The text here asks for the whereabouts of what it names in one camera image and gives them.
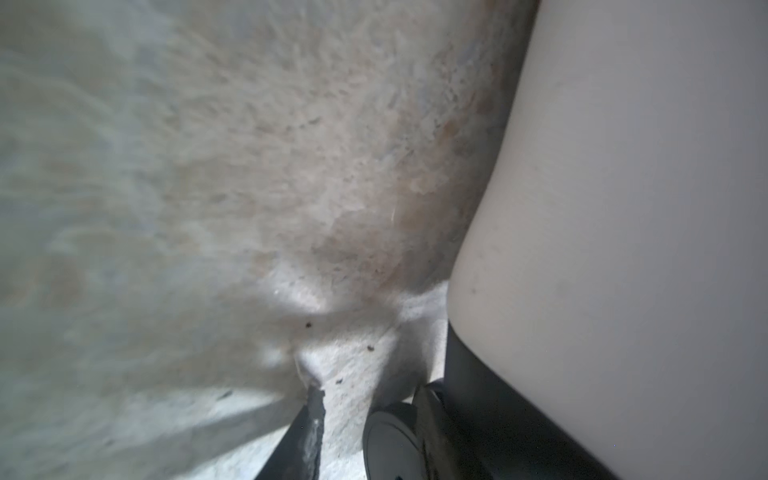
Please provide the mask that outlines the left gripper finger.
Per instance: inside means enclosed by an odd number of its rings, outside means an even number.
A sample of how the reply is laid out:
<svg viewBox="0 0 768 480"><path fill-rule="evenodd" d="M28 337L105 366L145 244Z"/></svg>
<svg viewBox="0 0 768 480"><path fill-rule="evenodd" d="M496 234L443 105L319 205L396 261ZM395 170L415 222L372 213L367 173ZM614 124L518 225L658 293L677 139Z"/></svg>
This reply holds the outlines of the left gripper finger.
<svg viewBox="0 0 768 480"><path fill-rule="evenodd" d="M305 404L255 480L318 480L325 415L324 391L310 385Z"/></svg>

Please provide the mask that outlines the white black-lined carry-on suitcase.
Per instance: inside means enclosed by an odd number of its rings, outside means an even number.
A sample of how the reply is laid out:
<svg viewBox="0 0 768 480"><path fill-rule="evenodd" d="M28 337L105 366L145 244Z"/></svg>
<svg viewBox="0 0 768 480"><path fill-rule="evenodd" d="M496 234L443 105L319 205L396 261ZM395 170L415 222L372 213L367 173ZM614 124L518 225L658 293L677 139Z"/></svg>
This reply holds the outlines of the white black-lined carry-on suitcase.
<svg viewBox="0 0 768 480"><path fill-rule="evenodd" d="M767 475L767 5L544 1L370 479Z"/></svg>

